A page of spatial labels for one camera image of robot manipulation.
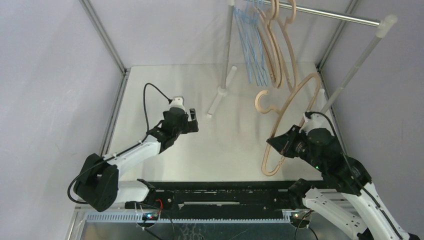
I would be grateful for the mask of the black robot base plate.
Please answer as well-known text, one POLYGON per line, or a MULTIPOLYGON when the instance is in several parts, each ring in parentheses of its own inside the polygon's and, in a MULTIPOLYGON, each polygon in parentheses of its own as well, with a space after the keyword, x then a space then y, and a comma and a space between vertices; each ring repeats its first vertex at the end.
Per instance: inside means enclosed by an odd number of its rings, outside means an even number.
POLYGON ((124 204, 128 210, 161 209, 173 220, 267 220, 283 211, 305 210, 294 180, 150 181, 145 200, 124 204))

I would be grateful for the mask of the light blue wire hanger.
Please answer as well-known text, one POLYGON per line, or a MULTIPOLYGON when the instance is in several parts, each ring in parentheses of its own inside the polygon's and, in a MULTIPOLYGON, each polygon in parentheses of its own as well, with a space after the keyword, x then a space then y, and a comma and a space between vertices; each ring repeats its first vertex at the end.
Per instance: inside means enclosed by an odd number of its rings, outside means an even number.
POLYGON ((262 0, 252 0, 250 3, 250 23, 249 23, 249 37, 250 37, 250 52, 253 55, 252 70, 255 75, 256 84, 261 87, 268 86, 269 76, 268 67, 265 62, 265 55, 263 49, 263 40, 261 39, 260 30, 260 10, 263 6, 262 0))
POLYGON ((246 73, 247 73, 247 79, 248 82, 251 84, 253 82, 253 55, 251 53, 250 47, 250 37, 249 37, 249 23, 250 18, 246 13, 246 8, 241 9, 238 7, 234 7, 233 13, 236 21, 237 31, 239 34, 240 44, 243 52, 245 67, 246 67, 246 73))
POLYGON ((255 6, 254 0, 246 0, 246 5, 243 11, 240 12, 240 32, 242 36, 242 47, 244 59, 246 62, 246 70, 249 77, 249 82, 261 87, 263 85, 262 73, 258 62, 258 54, 256 51, 257 43, 257 14, 252 7, 255 6))

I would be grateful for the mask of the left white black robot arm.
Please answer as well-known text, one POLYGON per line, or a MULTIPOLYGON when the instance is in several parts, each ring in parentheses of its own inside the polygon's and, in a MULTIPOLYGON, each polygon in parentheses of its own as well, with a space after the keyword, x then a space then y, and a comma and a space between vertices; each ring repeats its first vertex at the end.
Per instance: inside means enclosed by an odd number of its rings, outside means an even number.
POLYGON ((199 131, 197 113, 179 107, 163 112, 163 119, 146 132, 145 137, 128 148, 100 156, 89 155, 79 173, 70 183, 67 192, 74 192, 80 199, 71 201, 90 205, 98 212, 112 205, 138 202, 149 209, 157 196, 143 180, 122 180, 122 176, 136 165, 155 157, 174 145, 180 135, 199 131))

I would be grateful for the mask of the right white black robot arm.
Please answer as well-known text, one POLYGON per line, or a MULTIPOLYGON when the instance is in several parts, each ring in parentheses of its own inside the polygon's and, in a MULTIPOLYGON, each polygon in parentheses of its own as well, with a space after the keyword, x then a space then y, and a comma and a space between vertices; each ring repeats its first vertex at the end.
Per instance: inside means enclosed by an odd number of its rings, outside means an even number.
POLYGON ((344 153, 334 128, 304 130, 293 125, 281 135, 271 134, 266 143, 281 156, 299 158, 318 170, 323 181, 340 193, 357 214, 330 202, 303 178, 288 190, 291 208, 304 207, 320 214, 353 240, 419 239, 394 219, 362 163, 344 153))

